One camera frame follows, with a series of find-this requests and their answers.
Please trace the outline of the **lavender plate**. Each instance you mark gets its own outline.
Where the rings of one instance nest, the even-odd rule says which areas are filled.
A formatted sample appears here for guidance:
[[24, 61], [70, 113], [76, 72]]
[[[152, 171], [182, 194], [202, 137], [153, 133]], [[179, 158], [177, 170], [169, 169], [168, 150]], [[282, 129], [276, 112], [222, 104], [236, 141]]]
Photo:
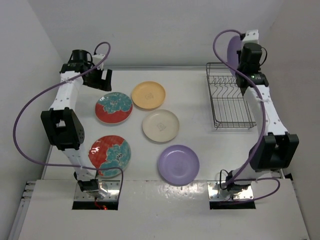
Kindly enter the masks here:
[[239, 35], [233, 36], [227, 46], [227, 63], [229, 65], [229, 70], [233, 77], [236, 76], [235, 70], [238, 68], [239, 65], [239, 55], [238, 51], [242, 48], [242, 40]]
[[157, 170], [168, 184], [185, 186], [196, 179], [200, 170], [200, 161], [191, 148], [175, 144], [167, 147], [160, 154]]

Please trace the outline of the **cream plate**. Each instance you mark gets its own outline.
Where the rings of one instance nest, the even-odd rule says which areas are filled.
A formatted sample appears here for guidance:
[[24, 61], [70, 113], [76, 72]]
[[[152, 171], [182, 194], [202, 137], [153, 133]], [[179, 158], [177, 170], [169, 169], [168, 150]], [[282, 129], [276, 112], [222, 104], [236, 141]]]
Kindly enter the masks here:
[[165, 143], [173, 140], [179, 133], [180, 121], [171, 111], [157, 109], [142, 121], [142, 130], [154, 142]]

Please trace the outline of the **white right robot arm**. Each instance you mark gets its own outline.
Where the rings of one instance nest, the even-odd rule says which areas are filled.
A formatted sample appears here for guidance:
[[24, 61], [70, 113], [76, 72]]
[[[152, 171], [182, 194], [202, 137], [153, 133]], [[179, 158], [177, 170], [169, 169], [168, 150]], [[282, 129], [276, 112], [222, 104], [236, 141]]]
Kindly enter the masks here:
[[228, 191], [239, 191], [268, 172], [288, 168], [299, 145], [297, 134], [284, 126], [271, 99], [269, 82], [261, 72], [262, 53], [258, 43], [245, 43], [238, 52], [236, 84], [253, 114], [259, 137], [247, 161], [228, 174], [224, 184]]

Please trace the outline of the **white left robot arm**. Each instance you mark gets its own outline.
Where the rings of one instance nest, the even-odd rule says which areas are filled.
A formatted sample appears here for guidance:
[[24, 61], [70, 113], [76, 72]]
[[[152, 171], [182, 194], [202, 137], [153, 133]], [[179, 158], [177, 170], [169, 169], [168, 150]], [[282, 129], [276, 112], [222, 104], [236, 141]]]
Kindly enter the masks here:
[[97, 179], [83, 145], [85, 130], [75, 113], [81, 86], [111, 91], [108, 72], [104, 70], [106, 55], [85, 50], [73, 50], [70, 59], [60, 70], [60, 86], [49, 110], [41, 113], [41, 121], [52, 146], [60, 150], [74, 168], [80, 190], [96, 199], [103, 199], [107, 191]]

